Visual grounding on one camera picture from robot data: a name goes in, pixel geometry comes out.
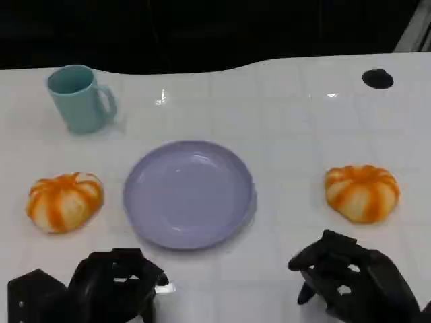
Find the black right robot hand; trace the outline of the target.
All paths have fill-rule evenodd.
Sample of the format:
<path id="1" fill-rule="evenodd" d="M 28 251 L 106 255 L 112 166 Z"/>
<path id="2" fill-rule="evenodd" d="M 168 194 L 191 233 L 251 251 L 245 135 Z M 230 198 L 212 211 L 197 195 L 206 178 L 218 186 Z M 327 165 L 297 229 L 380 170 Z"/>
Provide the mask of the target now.
<path id="1" fill-rule="evenodd" d="M 326 313 L 342 322 L 430 321 L 430 307 L 419 306 L 393 261 L 351 237 L 325 230 L 288 268 L 304 277 L 298 304 L 318 295 Z"/>

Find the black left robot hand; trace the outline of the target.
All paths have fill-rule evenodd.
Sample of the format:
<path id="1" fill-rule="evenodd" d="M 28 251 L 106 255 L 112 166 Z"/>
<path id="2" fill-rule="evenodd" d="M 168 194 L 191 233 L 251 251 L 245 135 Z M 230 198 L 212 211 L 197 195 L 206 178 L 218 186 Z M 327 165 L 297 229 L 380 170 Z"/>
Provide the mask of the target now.
<path id="1" fill-rule="evenodd" d="M 68 286 L 79 322 L 155 320 L 156 287 L 169 284 L 164 270 L 139 248 L 93 252 L 82 260 Z"/>

